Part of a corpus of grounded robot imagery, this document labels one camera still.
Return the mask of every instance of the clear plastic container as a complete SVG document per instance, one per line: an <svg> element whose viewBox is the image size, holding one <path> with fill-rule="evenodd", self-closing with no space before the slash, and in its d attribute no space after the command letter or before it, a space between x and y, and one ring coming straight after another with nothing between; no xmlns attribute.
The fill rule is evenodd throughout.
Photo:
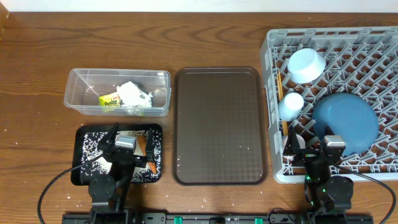
<svg viewBox="0 0 398 224"><path fill-rule="evenodd" d="M133 82L152 92L151 108L100 106L98 97L116 92L116 87ZM166 116L170 105L170 73L153 70L75 68L69 74L63 103L85 115Z"/></svg>

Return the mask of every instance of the plastic bin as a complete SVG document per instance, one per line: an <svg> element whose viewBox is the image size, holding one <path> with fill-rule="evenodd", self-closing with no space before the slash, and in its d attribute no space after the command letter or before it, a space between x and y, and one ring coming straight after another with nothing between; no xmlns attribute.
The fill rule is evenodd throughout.
<svg viewBox="0 0 398 224"><path fill-rule="evenodd" d="M117 86L127 82L133 82L146 93L152 92L151 108L99 106L99 96L114 93ZM75 68L69 74L63 102L85 115L166 116L171 91L170 73L167 71Z"/></svg>
<svg viewBox="0 0 398 224"><path fill-rule="evenodd" d="M287 64L290 56L313 48L326 60L326 69L310 83L296 84L290 79ZM324 97L351 93L367 101L379 118L379 135L363 154L341 158L341 165L378 180L398 179L398 27L350 27L270 30L261 47L261 67L266 89L269 116L269 145L272 174L282 184L304 182L304 168L292 165L283 156L282 121L279 119L276 75L282 74L287 93L304 98L300 117L291 122L307 147L320 142L313 131L312 110ZM354 181L366 179L354 174L339 174Z"/></svg>

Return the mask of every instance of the blue plate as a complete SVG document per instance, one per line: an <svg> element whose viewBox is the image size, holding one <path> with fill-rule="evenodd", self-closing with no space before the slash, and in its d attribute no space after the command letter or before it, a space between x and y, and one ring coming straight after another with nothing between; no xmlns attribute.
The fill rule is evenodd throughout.
<svg viewBox="0 0 398 224"><path fill-rule="evenodd" d="M315 134L325 137L327 126L346 143L343 156L368 150L377 138L379 122L371 106L362 98L349 93L338 93L322 99L315 107Z"/></svg>

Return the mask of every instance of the brown tray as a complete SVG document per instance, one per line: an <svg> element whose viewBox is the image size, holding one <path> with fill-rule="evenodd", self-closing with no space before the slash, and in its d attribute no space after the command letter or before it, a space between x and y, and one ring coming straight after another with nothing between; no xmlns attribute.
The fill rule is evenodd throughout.
<svg viewBox="0 0 398 224"><path fill-rule="evenodd" d="M260 76L184 68L175 79L173 175L182 185L253 185L267 177Z"/></svg>

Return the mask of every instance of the white bowl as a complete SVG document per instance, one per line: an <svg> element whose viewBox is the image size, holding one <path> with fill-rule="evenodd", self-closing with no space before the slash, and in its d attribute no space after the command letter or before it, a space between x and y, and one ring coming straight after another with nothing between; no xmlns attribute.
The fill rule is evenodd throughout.
<svg viewBox="0 0 398 224"><path fill-rule="evenodd" d="M287 70L290 80L295 83L308 83L318 78L326 67L326 60L310 48L298 50L289 58Z"/></svg>

